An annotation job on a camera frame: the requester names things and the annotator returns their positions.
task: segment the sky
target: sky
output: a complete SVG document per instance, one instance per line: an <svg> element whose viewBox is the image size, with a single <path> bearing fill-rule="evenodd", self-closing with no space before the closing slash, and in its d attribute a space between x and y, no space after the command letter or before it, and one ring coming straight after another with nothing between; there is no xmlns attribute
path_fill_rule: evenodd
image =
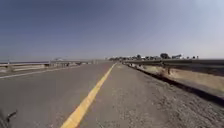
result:
<svg viewBox="0 0 224 128"><path fill-rule="evenodd" d="M224 58L224 0L1 0L0 61Z"/></svg>

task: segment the asphalt road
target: asphalt road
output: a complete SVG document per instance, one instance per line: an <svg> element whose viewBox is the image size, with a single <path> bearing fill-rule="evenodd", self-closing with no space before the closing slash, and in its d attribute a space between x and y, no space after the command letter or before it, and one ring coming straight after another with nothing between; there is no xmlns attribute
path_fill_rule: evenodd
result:
<svg viewBox="0 0 224 128"><path fill-rule="evenodd" d="M14 128L59 128L112 63L0 79L0 108ZM223 128L224 108L117 64L80 128Z"/></svg>
<svg viewBox="0 0 224 128"><path fill-rule="evenodd" d="M14 128L59 128L112 63L0 79L0 108Z"/></svg>

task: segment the metal guardrail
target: metal guardrail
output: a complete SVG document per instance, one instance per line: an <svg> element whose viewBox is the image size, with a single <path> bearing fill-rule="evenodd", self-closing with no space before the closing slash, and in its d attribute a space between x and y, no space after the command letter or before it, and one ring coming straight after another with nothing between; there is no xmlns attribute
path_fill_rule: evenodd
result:
<svg viewBox="0 0 224 128"><path fill-rule="evenodd" d="M136 60L123 61L127 64L137 65L154 65L154 66L168 66L168 67L203 67L203 68L224 68L224 59L167 59L167 60Z"/></svg>
<svg viewBox="0 0 224 128"><path fill-rule="evenodd" d="M33 62L2 62L0 67L22 66L22 65L50 65L50 64L70 64L70 63L90 63L91 61L33 61Z"/></svg>
<svg viewBox="0 0 224 128"><path fill-rule="evenodd" d="M50 67L69 67L93 63L93 61L33 61L33 62L1 62L0 72L13 72L30 69L43 69Z"/></svg>

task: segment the bridge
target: bridge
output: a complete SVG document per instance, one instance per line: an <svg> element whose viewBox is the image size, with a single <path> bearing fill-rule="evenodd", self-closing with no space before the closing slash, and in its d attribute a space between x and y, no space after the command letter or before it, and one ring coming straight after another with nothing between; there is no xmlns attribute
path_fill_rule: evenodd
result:
<svg viewBox="0 0 224 128"><path fill-rule="evenodd" d="M17 110L13 127L224 127L221 60L64 63L35 62L28 65L48 67L0 73L0 108L5 115ZM201 75L210 80L203 87L190 77ZM174 80L180 76L194 84Z"/></svg>

